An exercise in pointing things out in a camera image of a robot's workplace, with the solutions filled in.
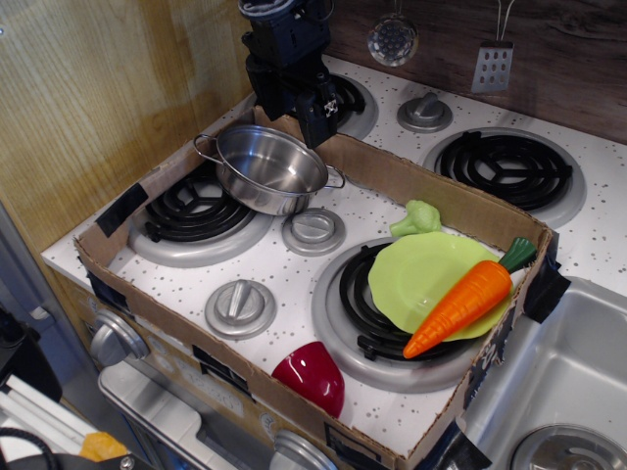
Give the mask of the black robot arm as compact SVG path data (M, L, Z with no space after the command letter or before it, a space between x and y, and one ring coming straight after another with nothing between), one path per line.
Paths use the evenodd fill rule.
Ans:
M240 1L251 30L246 71L268 118L293 113L313 149L337 132L337 92L322 54L330 44L333 1Z

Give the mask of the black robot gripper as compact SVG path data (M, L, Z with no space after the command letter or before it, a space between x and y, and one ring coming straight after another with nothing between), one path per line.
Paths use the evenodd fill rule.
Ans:
M242 1L251 30L246 69L265 114L276 120L294 112L308 148L337 133L335 85L322 53L330 44L333 1Z

